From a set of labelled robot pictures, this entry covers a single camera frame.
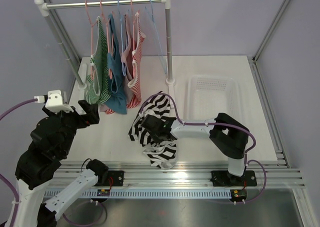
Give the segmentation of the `blue hanger end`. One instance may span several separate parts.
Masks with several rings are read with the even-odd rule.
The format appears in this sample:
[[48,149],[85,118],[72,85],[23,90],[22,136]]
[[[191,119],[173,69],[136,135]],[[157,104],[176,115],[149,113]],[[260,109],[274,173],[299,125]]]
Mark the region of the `blue hanger end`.
[[167,73],[168,73],[167,64],[166,64],[166,60],[164,57],[164,52],[163,52],[163,48],[162,48],[161,41],[160,41],[160,35],[158,32],[157,24],[156,24],[155,17],[154,17],[153,1],[149,0],[149,3],[150,3],[150,11],[147,7],[145,7],[145,11],[150,19],[150,24],[151,24],[151,28],[152,28],[152,38],[153,38],[153,42],[156,47],[157,56],[158,56],[159,61],[161,63],[164,74],[167,75]]

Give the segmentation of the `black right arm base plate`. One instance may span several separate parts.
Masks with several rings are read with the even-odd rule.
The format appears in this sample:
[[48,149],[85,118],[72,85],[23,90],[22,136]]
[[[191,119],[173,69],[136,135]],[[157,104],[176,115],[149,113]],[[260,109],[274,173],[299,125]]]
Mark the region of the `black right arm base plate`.
[[210,181],[214,187],[256,187],[258,185],[253,170],[245,170],[242,176],[232,175],[227,170],[213,170]]

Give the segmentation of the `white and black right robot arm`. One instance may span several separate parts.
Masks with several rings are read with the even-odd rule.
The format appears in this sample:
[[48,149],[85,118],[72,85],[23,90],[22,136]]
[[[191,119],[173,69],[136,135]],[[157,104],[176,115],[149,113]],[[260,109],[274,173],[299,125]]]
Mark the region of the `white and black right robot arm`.
[[209,123],[204,120],[185,122],[177,117],[162,120],[148,114],[141,123],[157,144],[183,138],[210,140],[227,157],[228,169],[212,178],[215,186],[244,186],[246,146],[250,131],[226,113],[219,113]]

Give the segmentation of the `pink hanger with red top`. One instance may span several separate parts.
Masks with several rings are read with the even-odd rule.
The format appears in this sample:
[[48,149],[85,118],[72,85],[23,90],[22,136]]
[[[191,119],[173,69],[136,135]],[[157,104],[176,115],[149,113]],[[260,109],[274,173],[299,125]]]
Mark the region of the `pink hanger with red top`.
[[140,12],[139,9],[135,11],[134,4],[135,4],[134,0],[130,0],[130,11],[131,11],[131,18],[133,23],[136,21],[136,13]]

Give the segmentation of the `black white striped tank top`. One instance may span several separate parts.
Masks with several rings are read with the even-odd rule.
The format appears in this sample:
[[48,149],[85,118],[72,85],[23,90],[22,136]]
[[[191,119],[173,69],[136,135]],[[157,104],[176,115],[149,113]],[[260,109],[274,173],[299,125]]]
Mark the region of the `black white striped tank top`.
[[147,115],[167,121],[170,117],[170,99],[162,91],[156,93],[139,110],[129,131],[131,141],[137,141],[142,146],[142,152],[149,158],[150,165],[160,169],[170,169],[177,162],[178,147],[176,141],[156,143],[151,134],[142,126]]

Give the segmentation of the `red white striped tank top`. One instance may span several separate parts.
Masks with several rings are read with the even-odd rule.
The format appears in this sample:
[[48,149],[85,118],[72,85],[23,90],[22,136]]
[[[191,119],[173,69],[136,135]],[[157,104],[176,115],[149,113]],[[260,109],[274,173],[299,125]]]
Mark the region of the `red white striped tank top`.
[[142,32],[140,23],[140,11],[138,10],[134,14],[133,19],[133,36],[132,36],[132,79],[128,82],[127,86],[129,90],[133,93],[133,97],[127,104],[128,109],[133,109],[141,104],[142,94],[141,94],[141,59],[142,59],[142,48],[143,43],[146,39],[146,35]]

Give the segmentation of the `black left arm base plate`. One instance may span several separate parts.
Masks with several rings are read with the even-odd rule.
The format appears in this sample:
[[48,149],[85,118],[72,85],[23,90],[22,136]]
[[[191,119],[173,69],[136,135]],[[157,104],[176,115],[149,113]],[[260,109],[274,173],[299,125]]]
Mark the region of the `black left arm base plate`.
[[107,174],[99,177],[95,184],[97,187],[122,187],[124,183],[125,172],[123,170],[109,170]]

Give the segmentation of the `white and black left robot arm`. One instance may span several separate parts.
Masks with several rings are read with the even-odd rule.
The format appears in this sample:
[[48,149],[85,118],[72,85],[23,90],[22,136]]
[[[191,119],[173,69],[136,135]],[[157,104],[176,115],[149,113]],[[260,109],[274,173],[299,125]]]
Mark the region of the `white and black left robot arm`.
[[103,186],[108,181],[109,168],[97,159],[91,160],[84,171],[65,189],[47,201],[45,190],[54,173],[67,159],[78,129],[96,125],[100,121],[98,105],[78,101],[85,111],[77,113],[75,107],[62,107],[54,112],[46,105],[42,110],[47,117],[41,119],[31,132],[32,139],[17,163],[15,188],[1,176],[12,190],[14,200],[4,227],[55,227],[64,212],[89,188]]

